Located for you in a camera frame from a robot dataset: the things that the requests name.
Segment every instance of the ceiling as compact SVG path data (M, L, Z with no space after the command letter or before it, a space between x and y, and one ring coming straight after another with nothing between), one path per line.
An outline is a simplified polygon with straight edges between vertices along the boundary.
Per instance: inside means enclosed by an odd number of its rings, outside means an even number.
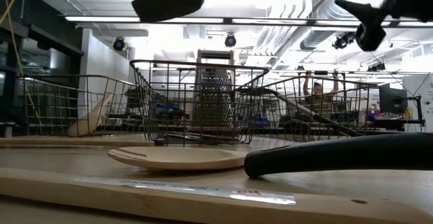
M136 16L132 0L44 0L67 16ZM191 17L348 19L333 0L205 0ZM351 0L379 5L380 0ZM118 36L136 50L158 60L193 60L198 49L229 50L224 45L233 33L236 64L267 66L274 70L361 70L381 60L389 70L404 71L403 57L420 45L433 42L433 29L388 29L386 41L373 53L355 44L335 50L335 36L347 29L206 24L92 24L93 34L111 43Z

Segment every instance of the black pan handle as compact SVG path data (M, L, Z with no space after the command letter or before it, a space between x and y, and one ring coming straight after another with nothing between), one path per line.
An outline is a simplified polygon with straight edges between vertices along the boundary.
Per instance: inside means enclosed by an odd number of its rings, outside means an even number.
M251 152L250 177L356 169L433 170L433 134L399 133L298 143Z

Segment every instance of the security camera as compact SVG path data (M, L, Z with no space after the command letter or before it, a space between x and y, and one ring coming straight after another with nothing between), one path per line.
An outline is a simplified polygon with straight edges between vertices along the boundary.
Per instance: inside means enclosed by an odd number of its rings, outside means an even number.
M128 44L124 42L123 37L117 37L116 41L113 43L113 49L116 51L124 51L128 49Z
M345 32L336 37L332 43L334 49L344 49L355 41L355 32Z
M385 71L385 63L382 62L374 62L368 66L367 72L379 72Z
M234 34L228 34L224 42L226 47L234 47L236 45L236 38Z

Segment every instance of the workbench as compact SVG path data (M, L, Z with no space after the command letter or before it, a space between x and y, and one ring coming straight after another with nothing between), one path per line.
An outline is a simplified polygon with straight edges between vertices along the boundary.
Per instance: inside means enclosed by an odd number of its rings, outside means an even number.
M252 151L293 142L255 137L250 145L215 146ZM145 179L225 188L274 192L324 194L351 198L394 200L416 206L433 215L433 172L429 171L327 171L287 173L249 179L243 169L209 173L150 173L107 156L107 147L0 148L0 168L68 173L81 176ZM58 206L0 196L2 224L132 224L179 223L122 215L102 210Z

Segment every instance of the computer monitor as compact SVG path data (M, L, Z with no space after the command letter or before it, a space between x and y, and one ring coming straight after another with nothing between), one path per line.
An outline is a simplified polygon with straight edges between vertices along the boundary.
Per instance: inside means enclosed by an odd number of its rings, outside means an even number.
M405 113L407 109L407 91L379 87L381 113Z

